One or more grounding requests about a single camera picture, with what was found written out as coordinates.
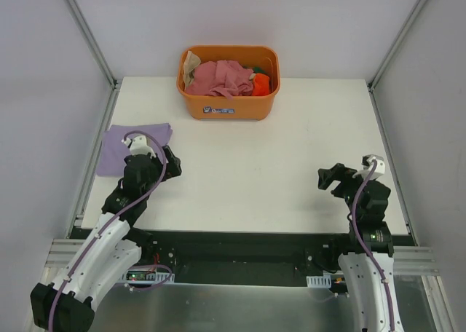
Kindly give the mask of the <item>pink t shirt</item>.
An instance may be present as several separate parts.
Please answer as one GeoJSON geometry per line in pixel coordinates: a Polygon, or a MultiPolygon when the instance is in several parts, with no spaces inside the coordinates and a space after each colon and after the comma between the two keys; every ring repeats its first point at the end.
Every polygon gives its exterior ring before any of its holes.
{"type": "Polygon", "coordinates": [[[249,96],[253,91],[251,68],[244,68],[235,60],[219,60],[201,63],[194,70],[194,79],[185,89],[189,95],[249,96]]]}

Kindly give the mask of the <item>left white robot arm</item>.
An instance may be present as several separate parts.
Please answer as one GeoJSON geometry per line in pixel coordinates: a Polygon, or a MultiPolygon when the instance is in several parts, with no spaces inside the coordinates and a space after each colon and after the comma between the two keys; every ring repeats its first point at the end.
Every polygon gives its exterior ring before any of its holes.
{"type": "Polygon", "coordinates": [[[152,234],[135,228],[147,208],[149,195],[161,182],[181,174],[181,161],[169,146],[158,155],[148,149],[125,157],[116,188],[106,198],[93,230],[69,263],[45,285],[31,291],[33,322],[46,331],[88,331],[106,294],[130,270],[136,273],[126,286],[135,290],[141,274],[158,269],[163,282],[174,277],[159,262],[152,234]]]}

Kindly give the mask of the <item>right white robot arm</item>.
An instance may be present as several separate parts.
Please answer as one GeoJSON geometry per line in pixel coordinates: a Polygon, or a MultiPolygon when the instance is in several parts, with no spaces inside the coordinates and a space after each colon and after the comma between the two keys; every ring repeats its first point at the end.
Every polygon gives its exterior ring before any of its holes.
{"type": "Polygon", "coordinates": [[[384,175],[382,157],[365,155],[360,170],[341,163],[318,170],[318,188],[344,200],[349,233],[328,251],[328,263],[342,271],[355,315],[355,331],[402,331],[394,277],[394,244],[385,222],[391,194],[377,179],[384,175]]]}

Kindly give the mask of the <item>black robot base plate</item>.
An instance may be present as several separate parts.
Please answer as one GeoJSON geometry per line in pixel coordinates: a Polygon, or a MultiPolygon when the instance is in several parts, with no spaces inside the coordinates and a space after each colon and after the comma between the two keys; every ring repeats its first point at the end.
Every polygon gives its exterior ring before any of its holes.
{"type": "Polygon", "coordinates": [[[342,269],[340,256],[360,255],[379,271],[392,257],[387,230],[349,234],[144,231],[125,239],[141,249],[138,265],[163,264],[176,283],[302,287],[307,278],[342,269]]]}

